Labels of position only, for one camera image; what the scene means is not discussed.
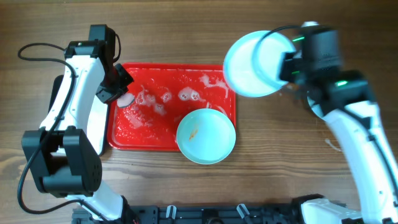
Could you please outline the pink sponge with green scourer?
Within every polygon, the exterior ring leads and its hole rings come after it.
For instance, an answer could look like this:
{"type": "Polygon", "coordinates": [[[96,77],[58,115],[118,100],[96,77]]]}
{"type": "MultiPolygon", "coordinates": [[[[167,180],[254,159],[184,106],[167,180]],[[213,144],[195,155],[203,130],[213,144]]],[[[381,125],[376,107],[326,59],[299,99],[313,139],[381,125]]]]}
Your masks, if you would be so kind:
{"type": "Polygon", "coordinates": [[[117,106],[119,108],[128,107],[135,100],[135,96],[131,93],[125,93],[117,99],[117,106]]]}

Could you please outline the light blue plate top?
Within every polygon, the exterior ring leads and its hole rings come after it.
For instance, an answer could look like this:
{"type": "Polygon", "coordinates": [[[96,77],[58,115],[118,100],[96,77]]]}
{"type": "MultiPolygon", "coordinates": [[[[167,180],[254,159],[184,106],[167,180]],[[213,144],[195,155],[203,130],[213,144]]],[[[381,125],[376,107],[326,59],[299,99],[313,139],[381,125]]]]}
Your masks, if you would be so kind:
{"type": "Polygon", "coordinates": [[[286,36],[276,32],[260,40],[268,31],[259,30],[237,40],[223,62],[228,86],[238,95],[257,98],[280,90],[286,81],[279,79],[282,57],[295,52],[286,36]]]}

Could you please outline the light blue plate with sauce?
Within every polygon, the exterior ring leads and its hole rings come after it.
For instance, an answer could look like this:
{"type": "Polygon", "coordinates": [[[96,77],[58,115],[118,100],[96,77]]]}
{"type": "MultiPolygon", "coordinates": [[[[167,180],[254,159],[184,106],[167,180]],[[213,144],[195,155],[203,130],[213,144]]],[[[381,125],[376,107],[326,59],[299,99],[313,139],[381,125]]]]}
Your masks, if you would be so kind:
{"type": "Polygon", "coordinates": [[[176,133],[181,153],[197,164],[216,164],[227,158],[236,144],[236,130],[222,112],[203,108],[187,114],[176,133]]]}

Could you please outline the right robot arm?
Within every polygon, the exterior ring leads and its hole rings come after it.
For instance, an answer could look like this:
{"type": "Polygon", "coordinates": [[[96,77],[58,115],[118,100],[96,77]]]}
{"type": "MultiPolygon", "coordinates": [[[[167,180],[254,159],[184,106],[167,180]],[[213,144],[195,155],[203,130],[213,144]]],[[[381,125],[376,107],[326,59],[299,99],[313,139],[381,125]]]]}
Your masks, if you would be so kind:
{"type": "Polygon", "coordinates": [[[397,223],[397,161],[368,80],[343,70],[337,30],[305,22],[280,79],[299,86],[338,141],[358,191],[364,223],[397,223]]]}

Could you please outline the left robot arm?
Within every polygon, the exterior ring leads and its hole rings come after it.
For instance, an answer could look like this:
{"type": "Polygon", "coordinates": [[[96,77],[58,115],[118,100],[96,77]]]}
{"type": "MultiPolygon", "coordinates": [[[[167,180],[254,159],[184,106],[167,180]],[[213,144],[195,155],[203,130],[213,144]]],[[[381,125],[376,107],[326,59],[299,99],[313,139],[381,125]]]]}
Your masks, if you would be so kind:
{"type": "Polygon", "coordinates": [[[23,174],[31,174],[39,192],[77,203],[100,223],[138,223],[127,200],[102,180],[102,163],[86,135],[95,99],[126,107],[134,81],[118,63],[121,41],[105,24],[92,25],[87,40],[63,49],[65,73],[46,118],[26,131],[23,174]]]}

